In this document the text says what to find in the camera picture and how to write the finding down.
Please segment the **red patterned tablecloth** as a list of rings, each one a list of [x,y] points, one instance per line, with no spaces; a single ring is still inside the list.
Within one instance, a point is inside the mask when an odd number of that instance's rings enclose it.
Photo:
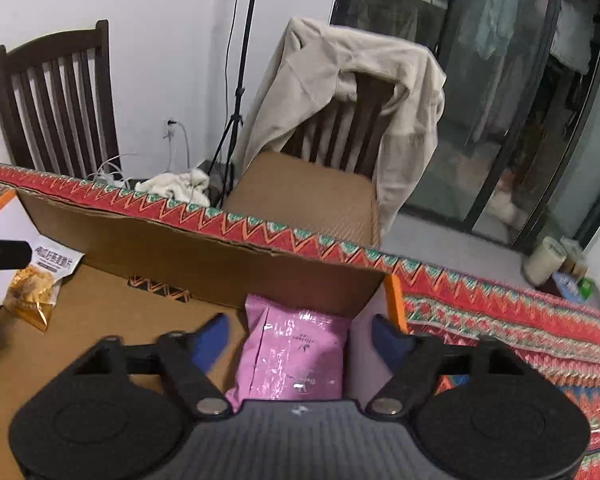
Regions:
[[[560,388],[588,416],[591,445],[580,477],[600,479],[600,311],[564,300],[479,280],[465,274],[326,235],[180,205],[113,186],[0,165],[11,191],[42,195],[73,206],[150,221],[199,235],[277,250],[323,262],[350,264],[394,276],[400,327],[472,344],[482,334],[504,341]]]

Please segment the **dark wooden chair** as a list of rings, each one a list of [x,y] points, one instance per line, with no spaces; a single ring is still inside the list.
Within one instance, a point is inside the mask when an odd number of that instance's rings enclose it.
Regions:
[[[0,124],[23,168],[87,178],[120,162],[109,22],[0,44]]]

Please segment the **pink snack bag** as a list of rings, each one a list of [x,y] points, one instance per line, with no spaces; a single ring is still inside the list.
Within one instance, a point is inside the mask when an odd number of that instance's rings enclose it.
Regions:
[[[286,308],[256,295],[247,297],[245,309],[248,336],[242,345],[234,387],[225,393],[234,410],[247,400],[342,397],[349,320]]]

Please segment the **white cloth on floor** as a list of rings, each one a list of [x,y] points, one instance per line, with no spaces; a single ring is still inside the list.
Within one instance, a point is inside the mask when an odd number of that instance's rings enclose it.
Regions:
[[[158,174],[151,179],[138,182],[136,192],[155,194],[168,200],[179,200],[198,206],[210,207],[211,203],[206,194],[210,178],[204,170],[194,168],[184,174]]]

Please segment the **wooden chair with cushion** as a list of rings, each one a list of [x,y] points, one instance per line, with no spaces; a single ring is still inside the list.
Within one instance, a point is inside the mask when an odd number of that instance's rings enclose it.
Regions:
[[[373,174],[393,85],[357,73],[355,90],[353,102],[333,99],[294,128],[279,153],[259,154],[223,209],[377,248]]]

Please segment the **white cylindrical bin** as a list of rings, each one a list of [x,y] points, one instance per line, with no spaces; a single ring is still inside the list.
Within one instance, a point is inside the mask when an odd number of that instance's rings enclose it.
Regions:
[[[553,237],[546,236],[522,263],[522,274],[533,286],[544,284],[567,259],[567,252]]]

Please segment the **beige jacket on chair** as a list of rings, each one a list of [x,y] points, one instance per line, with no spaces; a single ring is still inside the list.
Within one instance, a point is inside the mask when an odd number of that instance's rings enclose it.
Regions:
[[[260,152],[280,151],[294,128],[332,99],[355,101],[358,74],[394,88],[381,110],[390,122],[373,172],[380,232],[387,234],[434,156],[445,107],[445,72],[420,44],[292,18],[253,99],[232,161],[242,174]]]

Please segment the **orange cardboard snack box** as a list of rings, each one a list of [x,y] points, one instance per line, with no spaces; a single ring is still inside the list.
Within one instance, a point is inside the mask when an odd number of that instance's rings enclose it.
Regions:
[[[148,344],[223,313],[230,338],[210,376],[228,389],[247,333],[249,295],[353,322],[374,313],[404,319],[399,283],[387,272],[227,242],[38,194],[3,194],[0,237],[34,242],[39,236],[77,250],[82,260],[61,285],[46,330],[5,309],[12,274],[0,272],[0,479],[20,477],[8,445],[15,412],[106,336]]]

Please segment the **black framed glass door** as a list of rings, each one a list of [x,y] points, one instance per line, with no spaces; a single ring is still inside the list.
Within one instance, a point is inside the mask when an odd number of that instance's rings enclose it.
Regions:
[[[332,21],[429,48],[439,144],[402,214],[528,252],[600,226],[600,0],[336,0]]]

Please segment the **black light tripod stand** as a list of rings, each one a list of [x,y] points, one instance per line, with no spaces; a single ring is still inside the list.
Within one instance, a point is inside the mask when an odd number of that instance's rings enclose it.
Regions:
[[[232,114],[227,116],[222,136],[220,137],[218,144],[216,144],[216,149],[209,166],[209,176],[213,177],[217,174],[220,177],[220,190],[215,193],[215,196],[211,200],[211,205],[218,209],[221,208],[225,197],[230,194],[234,188],[235,165],[233,162],[233,155],[236,150],[238,133],[244,124],[244,116],[242,116],[242,100],[245,95],[246,65],[256,1],[257,0],[248,0],[244,30],[242,31],[242,45],[240,46],[233,110]]]

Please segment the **yellow chips snack bag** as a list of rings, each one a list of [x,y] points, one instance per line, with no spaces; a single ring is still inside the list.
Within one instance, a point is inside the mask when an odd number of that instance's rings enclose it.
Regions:
[[[31,262],[12,278],[3,307],[37,330],[46,332],[62,282],[70,278],[82,258],[82,252],[40,235],[32,245]]]

